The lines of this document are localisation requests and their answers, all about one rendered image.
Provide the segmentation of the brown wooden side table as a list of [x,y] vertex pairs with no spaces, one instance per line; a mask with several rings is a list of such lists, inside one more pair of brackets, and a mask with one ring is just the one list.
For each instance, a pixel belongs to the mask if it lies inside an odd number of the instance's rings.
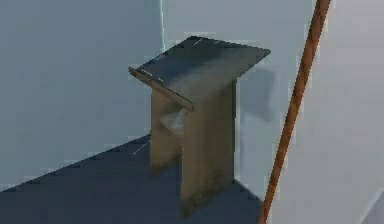
[[233,183],[237,79],[270,54],[263,47],[189,36],[128,69],[152,89],[150,172],[181,164],[185,217]]

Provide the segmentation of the brown wooden door frame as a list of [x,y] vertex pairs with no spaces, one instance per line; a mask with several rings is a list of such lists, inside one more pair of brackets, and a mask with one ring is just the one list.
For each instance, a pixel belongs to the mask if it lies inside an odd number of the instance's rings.
[[316,0],[258,224],[268,224],[269,212],[276,194],[279,178],[331,2],[332,0]]

